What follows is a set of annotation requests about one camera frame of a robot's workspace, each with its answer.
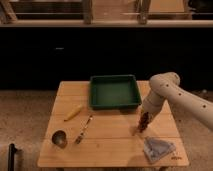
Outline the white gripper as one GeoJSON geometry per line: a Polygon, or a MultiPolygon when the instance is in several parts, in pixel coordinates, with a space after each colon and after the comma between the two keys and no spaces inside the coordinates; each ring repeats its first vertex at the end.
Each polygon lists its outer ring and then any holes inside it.
{"type": "Polygon", "coordinates": [[[152,121],[161,112],[163,105],[163,99],[146,97],[142,102],[141,115],[146,116],[149,121],[152,121]]]}

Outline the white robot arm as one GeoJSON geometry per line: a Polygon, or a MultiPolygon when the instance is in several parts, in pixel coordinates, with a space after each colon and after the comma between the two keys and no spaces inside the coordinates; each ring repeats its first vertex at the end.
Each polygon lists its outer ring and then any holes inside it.
{"type": "Polygon", "coordinates": [[[138,129],[143,132],[161,112],[165,101],[176,103],[213,131],[213,103],[179,87],[180,77],[175,72],[153,75],[150,91],[143,99],[138,129]]]}

